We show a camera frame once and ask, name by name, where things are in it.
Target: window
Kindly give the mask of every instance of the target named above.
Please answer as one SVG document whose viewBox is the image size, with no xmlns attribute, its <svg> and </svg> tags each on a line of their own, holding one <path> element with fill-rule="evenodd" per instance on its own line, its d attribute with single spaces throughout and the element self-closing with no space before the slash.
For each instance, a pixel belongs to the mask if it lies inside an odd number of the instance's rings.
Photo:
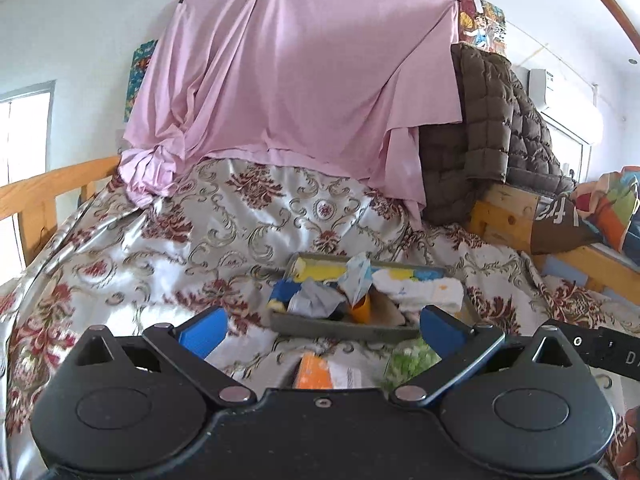
<svg viewBox="0 0 640 480">
<path fill-rule="evenodd" d="M 571 171 L 573 171 L 574 179 L 578 182 L 584 182 L 591 155 L 590 145 L 551 119 L 547 117 L 545 119 L 551 134 L 554 155 L 560 162 L 562 174 L 571 176 Z"/>
<path fill-rule="evenodd" d="M 46 171 L 54 82 L 0 95 L 0 186 Z M 0 284 L 24 269 L 16 215 L 0 221 Z"/>
</svg>

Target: crumpled paper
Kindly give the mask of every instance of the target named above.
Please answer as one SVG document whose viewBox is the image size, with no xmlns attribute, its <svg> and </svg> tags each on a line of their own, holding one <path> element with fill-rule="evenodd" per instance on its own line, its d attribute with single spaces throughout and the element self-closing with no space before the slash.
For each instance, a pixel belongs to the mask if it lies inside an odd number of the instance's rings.
<svg viewBox="0 0 640 480">
<path fill-rule="evenodd" d="M 347 270 L 338 278 L 338 286 L 344 292 L 350 305 L 355 305 L 371 288 L 373 276 L 371 261 L 367 253 L 360 253 L 347 262 Z"/>
<path fill-rule="evenodd" d="M 307 278 L 289 301 L 287 313 L 325 319 L 344 301 L 344 295 L 334 288 Z"/>
</svg>

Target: pink bedsheet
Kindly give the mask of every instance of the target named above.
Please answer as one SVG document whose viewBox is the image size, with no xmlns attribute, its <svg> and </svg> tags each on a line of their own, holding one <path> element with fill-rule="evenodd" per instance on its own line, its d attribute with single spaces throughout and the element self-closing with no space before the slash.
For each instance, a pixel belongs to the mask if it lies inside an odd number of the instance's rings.
<svg viewBox="0 0 640 480">
<path fill-rule="evenodd" d="M 205 156 L 350 176 L 424 206 L 420 124 L 461 120 L 455 0 L 181 0 L 120 175 L 137 205 Z"/>
</svg>

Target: floral bedspread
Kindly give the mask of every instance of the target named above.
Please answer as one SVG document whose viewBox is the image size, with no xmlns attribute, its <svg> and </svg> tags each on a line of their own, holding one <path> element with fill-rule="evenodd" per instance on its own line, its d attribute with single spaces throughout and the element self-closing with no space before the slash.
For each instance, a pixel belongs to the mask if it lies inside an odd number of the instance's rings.
<svg viewBox="0 0 640 480">
<path fill-rule="evenodd" d="M 306 348 L 360 368 L 365 385 L 380 384 L 391 346 L 289 338 L 264 326 L 271 286 L 297 251 L 367 251 L 379 260 L 446 266 L 465 284 L 478 316 L 509 333 L 529 335 L 549 317 L 640 332 L 638 313 L 628 306 L 541 278 L 526 255 L 485 244 L 459 225 L 413 231 L 401 202 L 352 179 L 204 160 L 174 197 L 139 210 L 114 178 L 21 277 L 0 288 L 0 478 L 31 480 L 43 472 L 31 413 L 90 324 L 137 335 L 221 304 L 228 334 L 207 360 L 258 395 L 282 384 Z M 606 394 L 623 413 L 620 378 L 605 378 Z M 630 431 L 623 422 L 618 430 L 612 454 Z"/>
</svg>

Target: window frame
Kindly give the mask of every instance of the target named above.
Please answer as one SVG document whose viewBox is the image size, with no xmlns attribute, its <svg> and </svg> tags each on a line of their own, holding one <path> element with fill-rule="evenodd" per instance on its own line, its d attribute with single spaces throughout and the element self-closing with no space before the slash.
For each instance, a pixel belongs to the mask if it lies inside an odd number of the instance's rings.
<svg viewBox="0 0 640 480">
<path fill-rule="evenodd" d="M 56 81 L 47 81 L 44 83 L 38 83 L 35 85 L 25 86 L 23 88 L 18 88 L 17 90 L 13 90 L 11 92 L 6 92 L 4 94 L 0 94 L 0 103 L 7 103 L 10 101 L 15 101 L 16 99 L 21 99 L 23 97 L 31 97 L 38 94 L 46 94 L 49 93 L 49 110 L 47 111 L 47 133 L 45 137 L 45 155 L 44 155 L 44 170 L 50 171 L 50 136 L 51 136 L 51 118 L 53 113 L 53 97 L 54 91 L 56 88 Z"/>
<path fill-rule="evenodd" d="M 589 173 L 589 165 L 591 163 L 591 149 L 592 149 L 592 146 L 586 140 L 580 138 L 580 136 L 578 136 L 577 134 L 574 134 L 572 131 L 567 130 L 564 126 L 562 126 L 562 124 L 560 124 L 557 121 L 553 120 L 551 117 L 546 115 L 544 112 L 541 112 L 541 115 L 542 115 L 542 118 L 545 120 L 545 123 L 548 124 L 548 126 L 552 126 L 552 127 L 556 128 L 562 134 L 565 134 L 571 140 L 574 140 L 575 142 L 577 142 L 578 144 L 581 145 L 581 147 L 582 147 L 582 156 L 581 156 L 581 162 L 580 162 L 580 174 L 575 175 L 574 179 L 575 179 L 576 182 L 578 182 L 578 184 L 580 184 L 581 182 L 586 182 L 587 181 L 587 174 Z"/>
<path fill-rule="evenodd" d="M 49 109 L 47 110 L 47 131 L 46 131 L 46 136 L 45 136 L 45 155 L 44 155 L 44 167 L 45 167 L 45 172 L 50 170 L 50 163 L 49 163 L 49 147 L 50 147 L 50 135 L 51 135 L 51 117 L 52 117 L 52 112 L 53 112 L 53 97 L 54 97 L 54 91 L 56 88 L 56 81 L 52 80 L 52 81 L 47 81 L 44 83 L 38 83 L 35 85 L 30 85 L 30 86 L 25 86 L 23 88 L 19 88 L 17 90 L 13 90 L 11 92 L 5 92 L 3 94 L 0 94 L 0 104 L 3 103 L 10 103 L 11 101 L 15 101 L 16 99 L 21 99 L 23 97 L 31 97 L 34 95 L 39 95 L 39 94 L 49 94 Z M 16 247 L 18 249 L 18 257 L 20 259 L 20 266 L 22 267 L 22 271 L 24 271 L 24 269 L 26 268 L 26 263 L 24 261 L 24 251 L 22 250 L 22 243 L 20 242 L 20 238 L 19 238 L 19 226 L 18 226 L 18 215 L 15 214 L 12 217 L 12 223 L 14 225 L 14 236 L 15 236 L 15 243 L 16 243 Z"/>
</svg>

